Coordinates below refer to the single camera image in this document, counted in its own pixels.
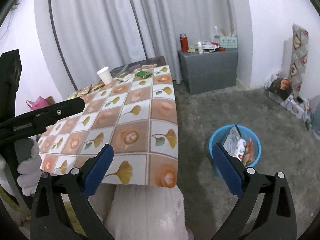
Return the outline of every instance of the blue basket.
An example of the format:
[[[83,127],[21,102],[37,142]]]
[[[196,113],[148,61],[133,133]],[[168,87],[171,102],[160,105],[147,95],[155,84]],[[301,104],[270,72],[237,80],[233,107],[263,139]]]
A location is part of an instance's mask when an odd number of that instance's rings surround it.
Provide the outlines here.
[[[218,130],[216,130],[214,132],[214,134],[211,136],[210,141],[209,141],[209,151],[210,151],[211,158],[212,158],[212,146],[216,143],[221,143],[221,141],[225,138],[227,132],[233,126],[234,126],[234,124],[223,126],[223,127],[219,128]],[[254,162],[251,163],[249,165],[249,167],[253,167],[254,165],[257,164],[258,160],[260,159],[260,155],[261,155],[260,141],[259,141],[258,137],[255,135],[255,133],[252,132],[250,129],[248,129],[244,126],[241,126],[241,125],[237,125],[237,127],[240,130],[241,137],[244,140],[249,141],[249,138],[252,139],[253,147],[254,147]],[[212,164],[212,169],[213,169],[213,171],[215,171],[215,173],[218,177],[222,178],[220,171],[218,170],[216,165]]]

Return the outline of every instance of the gloved hand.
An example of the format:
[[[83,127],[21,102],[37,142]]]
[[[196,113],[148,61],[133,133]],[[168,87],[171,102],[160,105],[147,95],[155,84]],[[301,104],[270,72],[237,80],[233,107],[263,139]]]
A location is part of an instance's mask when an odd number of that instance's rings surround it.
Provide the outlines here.
[[[42,174],[40,170],[41,157],[39,156],[39,146],[34,141],[33,147],[31,148],[31,158],[23,161],[18,166],[18,172],[21,174],[18,177],[18,184],[22,188],[22,192],[25,196],[30,196],[36,192],[36,188]],[[0,184],[6,192],[13,195],[9,183],[4,175],[4,168],[6,166],[5,159],[0,155]]]

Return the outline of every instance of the blue gripper pad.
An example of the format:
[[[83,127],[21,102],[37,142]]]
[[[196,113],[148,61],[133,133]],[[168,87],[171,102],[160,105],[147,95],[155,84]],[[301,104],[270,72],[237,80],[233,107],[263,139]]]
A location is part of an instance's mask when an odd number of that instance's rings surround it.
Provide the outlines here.
[[[212,146],[212,159],[215,165],[218,167],[231,194],[238,196],[238,198],[241,198],[243,195],[242,179],[236,172],[228,157],[217,144]]]
[[[96,159],[94,165],[84,178],[83,194],[86,198],[94,195],[103,180],[107,170],[113,161],[113,148],[111,145],[105,145],[98,155],[93,158]]]

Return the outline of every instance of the trash can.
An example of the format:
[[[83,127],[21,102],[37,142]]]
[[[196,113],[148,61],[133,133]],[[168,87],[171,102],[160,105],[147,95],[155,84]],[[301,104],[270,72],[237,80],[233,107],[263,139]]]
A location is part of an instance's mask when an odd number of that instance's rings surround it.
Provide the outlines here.
[[[227,132],[230,131],[230,129],[233,126],[234,126],[234,124],[223,126],[223,127],[219,128],[218,130],[216,130],[214,132],[214,134],[211,136],[210,141],[209,141],[209,151],[210,151],[211,158],[212,158],[212,146],[216,143],[219,143],[219,142],[221,143],[221,141],[225,138]],[[259,141],[258,137],[255,135],[255,133],[252,132],[250,129],[248,129],[244,126],[241,126],[241,125],[237,125],[237,127],[240,130],[241,137],[244,140],[246,140],[248,142],[249,138],[252,139],[253,147],[254,147],[254,162],[251,163],[249,165],[249,167],[253,167],[254,165],[256,165],[256,163],[258,162],[260,155],[261,155],[260,141]],[[213,163],[213,161],[212,161],[212,170],[219,178],[222,178],[219,169]]]

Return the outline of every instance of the cup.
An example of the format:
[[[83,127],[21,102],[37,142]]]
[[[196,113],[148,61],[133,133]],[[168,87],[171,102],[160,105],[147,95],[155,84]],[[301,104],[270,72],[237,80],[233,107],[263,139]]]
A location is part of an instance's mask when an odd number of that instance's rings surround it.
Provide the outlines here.
[[[97,72],[98,76],[101,78],[102,82],[105,85],[108,85],[112,82],[112,76],[110,74],[109,67],[104,67]]]

